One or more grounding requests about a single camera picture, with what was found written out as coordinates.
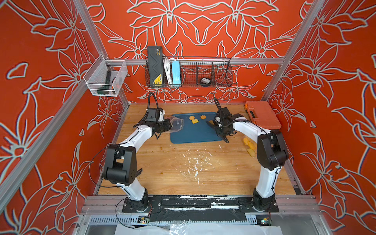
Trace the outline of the bag with yellow duck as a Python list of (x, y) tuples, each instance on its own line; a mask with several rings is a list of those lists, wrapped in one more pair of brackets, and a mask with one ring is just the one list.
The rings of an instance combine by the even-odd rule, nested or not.
[(178, 118), (175, 116), (170, 116), (169, 119), (170, 119), (170, 125), (171, 125), (171, 128), (169, 130), (170, 133), (179, 132), (183, 129), (184, 119)]

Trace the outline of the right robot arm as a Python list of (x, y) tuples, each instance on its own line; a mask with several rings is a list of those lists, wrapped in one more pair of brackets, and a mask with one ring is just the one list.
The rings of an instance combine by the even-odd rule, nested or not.
[(218, 112), (207, 124), (217, 136), (229, 143), (228, 136), (241, 132), (257, 144), (256, 157), (261, 168), (258, 184), (253, 191), (252, 206), (258, 212), (268, 210), (275, 200), (279, 173), (289, 157), (282, 132), (264, 129), (241, 114), (231, 114), (228, 108), (221, 107), (217, 98), (213, 101)]

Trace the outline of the clear bag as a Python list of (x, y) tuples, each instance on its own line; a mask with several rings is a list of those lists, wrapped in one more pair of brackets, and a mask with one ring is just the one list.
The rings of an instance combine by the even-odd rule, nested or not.
[(251, 157), (257, 156), (257, 144), (247, 136), (243, 136), (243, 142), (247, 148), (247, 152)]

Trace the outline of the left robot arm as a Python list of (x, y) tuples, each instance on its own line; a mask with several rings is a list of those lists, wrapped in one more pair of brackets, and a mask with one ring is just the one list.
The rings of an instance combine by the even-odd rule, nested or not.
[(148, 192), (137, 179), (137, 152), (152, 136), (157, 138), (172, 130), (171, 120), (164, 117), (165, 111), (158, 105), (153, 92), (148, 94), (145, 115), (134, 125), (135, 131), (125, 141), (106, 148), (102, 176), (127, 194), (128, 202), (138, 212), (149, 207)]

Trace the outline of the dark blue tray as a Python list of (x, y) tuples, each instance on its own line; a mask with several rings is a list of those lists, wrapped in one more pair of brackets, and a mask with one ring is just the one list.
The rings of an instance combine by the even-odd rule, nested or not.
[[(205, 115), (206, 119), (201, 119), (201, 115)], [(207, 121), (214, 119), (216, 116), (215, 112), (174, 114), (173, 116), (184, 119), (183, 129), (170, 134), (170, 140), (173, 144), (222, 141), (222, 139), (216, 135), (215, 130), (207, 125)], [(194, 116), (195, 119), (198, 119), (198, 123), (193, 124), (192, 120), (189, 119), (190, 116)]]

